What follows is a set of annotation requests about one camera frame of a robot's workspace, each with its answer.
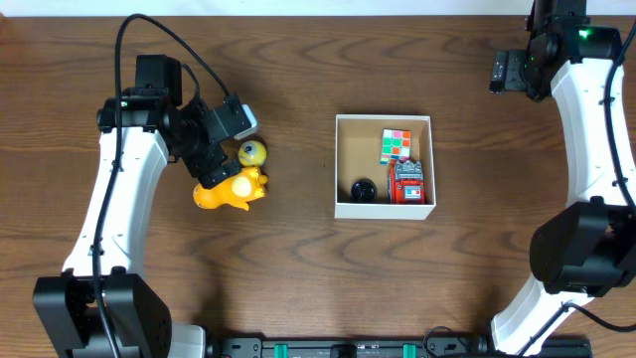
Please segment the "multicoloured puzzle cube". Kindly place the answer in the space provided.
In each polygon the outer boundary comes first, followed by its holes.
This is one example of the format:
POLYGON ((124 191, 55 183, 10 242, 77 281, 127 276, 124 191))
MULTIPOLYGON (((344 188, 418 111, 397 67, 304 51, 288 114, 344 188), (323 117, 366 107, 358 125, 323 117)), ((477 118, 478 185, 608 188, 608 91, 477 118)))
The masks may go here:
POLYGON ((380 163, 405 162, 410 157, 411 133, 408 130, 385 128, 382 134, 380 163))

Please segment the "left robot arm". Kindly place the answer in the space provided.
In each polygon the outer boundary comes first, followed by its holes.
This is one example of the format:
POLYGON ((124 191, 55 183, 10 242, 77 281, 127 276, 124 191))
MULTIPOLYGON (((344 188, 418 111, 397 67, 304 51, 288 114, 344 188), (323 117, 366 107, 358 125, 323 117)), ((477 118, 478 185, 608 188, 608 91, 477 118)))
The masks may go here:
POLYGON ((60 357, 206 357, 206 330, 173 321, 145 282, 145 240, 159 178, 169 159, 213 189, 239 173, 223 141, 256 132, 235 94, 208 108, 182 100, 184 64, 140 55, 135 85, 97 113, 98 174, 72 253, 56 276, 37 280, 33 303, 60 357))

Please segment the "orange dinosaur toy figure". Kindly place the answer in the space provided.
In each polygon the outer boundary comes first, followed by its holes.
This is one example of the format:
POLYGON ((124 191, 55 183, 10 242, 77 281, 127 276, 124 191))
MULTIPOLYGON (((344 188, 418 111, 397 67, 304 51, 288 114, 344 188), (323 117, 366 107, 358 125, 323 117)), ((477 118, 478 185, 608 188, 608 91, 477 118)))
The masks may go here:
POLYGON ((195 204, 203 209, 214 210, 223 205, 249 210, 249 202, 265 197, 268 176, 258 167, 245 167, 239 174, 224 180, 212 189, 198 184, 193 191, 195 204))

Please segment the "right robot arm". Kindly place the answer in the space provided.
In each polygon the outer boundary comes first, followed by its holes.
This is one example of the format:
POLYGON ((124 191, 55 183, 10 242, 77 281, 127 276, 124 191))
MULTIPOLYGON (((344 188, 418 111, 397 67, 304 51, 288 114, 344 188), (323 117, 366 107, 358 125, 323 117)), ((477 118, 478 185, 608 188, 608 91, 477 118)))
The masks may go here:
POLYGON ((532 237, 529 278, 491 320, 489 350, 582 357, 588 345, 553 339, 553 332, 635 276, 635 160, 623 108, 631 39, 593 25, 580 0, 535 0, 526 28, 525 49, 497 53, 490 89, 554 99, 568 190, 563 211, 532 237))

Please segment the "black round lid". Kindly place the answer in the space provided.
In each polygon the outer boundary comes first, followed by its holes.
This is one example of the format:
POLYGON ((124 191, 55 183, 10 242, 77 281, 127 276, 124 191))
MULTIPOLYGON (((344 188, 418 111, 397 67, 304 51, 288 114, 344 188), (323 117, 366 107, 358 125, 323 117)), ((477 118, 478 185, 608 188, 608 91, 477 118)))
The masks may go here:
POLYGON ((373 203, 377 198, 377 187, 370 179, 360 179, 356 181, 350 190, 352 203, 373 203))

